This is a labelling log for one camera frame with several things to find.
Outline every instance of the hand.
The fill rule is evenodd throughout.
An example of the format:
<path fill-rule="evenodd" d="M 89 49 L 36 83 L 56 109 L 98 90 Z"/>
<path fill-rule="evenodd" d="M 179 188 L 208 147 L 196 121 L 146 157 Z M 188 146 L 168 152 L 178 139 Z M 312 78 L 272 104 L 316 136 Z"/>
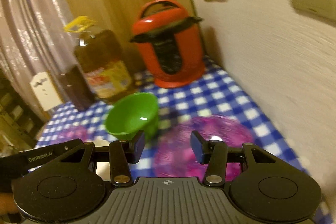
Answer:
<path fill-rule="evenodd" d="M 18 212 L 19 210 L 15 205 L 13 194 L 0 193 L 0 216 Z"/>

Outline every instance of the ribbed gray plate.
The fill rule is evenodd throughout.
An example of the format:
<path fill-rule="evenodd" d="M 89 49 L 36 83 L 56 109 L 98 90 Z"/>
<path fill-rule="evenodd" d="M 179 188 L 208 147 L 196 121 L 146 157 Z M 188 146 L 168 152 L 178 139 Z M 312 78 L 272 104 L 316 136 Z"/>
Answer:
<path fill-rule="evenodd" d="M 256 224 L 238 212 L 220 189 L 197 178 L 139 178 L 114 190 L 106 203 L 74 224 Z M 304 224 L 313 224 L 306 220 Z"/>

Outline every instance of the tablecloth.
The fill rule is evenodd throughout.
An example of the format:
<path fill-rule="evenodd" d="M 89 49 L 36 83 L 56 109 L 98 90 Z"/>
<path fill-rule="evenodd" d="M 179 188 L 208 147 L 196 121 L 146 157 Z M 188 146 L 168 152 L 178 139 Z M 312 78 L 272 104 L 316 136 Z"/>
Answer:
<path fill-rule="evenodd" d="M 152 75 L 145 71 L 135 75 L 139 91 L 153 93 L 158 98 L 160 122 L 158 137 L 179 122 L 193 116 L 221 114 L 239 120 L 250 129 L 254 143 L 294 167 L 306 170 L 300 159 L 278 130 L 272 125 L 258 105 L 248 96 L 221 67 L 205 58 L 204 75 L 190 85 L 176 89 L 162 89 L 153 84 Z M 82 125 L 87 129 L 89 140 L 96 138 L 116 140 L 105 131 L 103 121 L 113 106 L 97 102 L 87 111 L 79 112 L 71 102 L 61 105 L 47 123 L 36 148 L 46 146 L 64 129 Z M 131 166 L 133 178 L 153 177 L 152 159 L 156 152 L 157 139 L 147 144 L 137 165 Z M 332 218 L 325 202 L 315 215 L 318 224 L 331 224 Z"/>

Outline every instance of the red air fryer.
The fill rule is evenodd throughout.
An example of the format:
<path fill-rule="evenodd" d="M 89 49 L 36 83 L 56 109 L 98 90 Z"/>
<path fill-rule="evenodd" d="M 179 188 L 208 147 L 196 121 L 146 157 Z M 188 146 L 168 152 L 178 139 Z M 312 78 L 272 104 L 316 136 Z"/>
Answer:
<path fill-rule="evenodd" d="M 146 15 L 159 4 L 163 8 Z M 146 67 L 159 87 L 177 88 L 202 76 L 203 51 L 197 26 L 200 21 L 173 0 L 155 0 L 142 7 L 139 20 L 133 24 L 131 42 L 138 43 Z"/>

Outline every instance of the yellow cap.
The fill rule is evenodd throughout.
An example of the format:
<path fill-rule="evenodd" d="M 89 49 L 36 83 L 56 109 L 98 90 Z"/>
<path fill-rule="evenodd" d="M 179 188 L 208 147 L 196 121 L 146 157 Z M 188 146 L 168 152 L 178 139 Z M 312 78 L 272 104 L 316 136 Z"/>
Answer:
<path fill-rule="evenodd" d="M 88 27 L 96 25 L 96 21 L 89 19 L 85 16 L 79 16 L 73 21 L 71 21 L 68 25 L 64 26 L 64 30 L 66 32 L 83 32 Z"/>

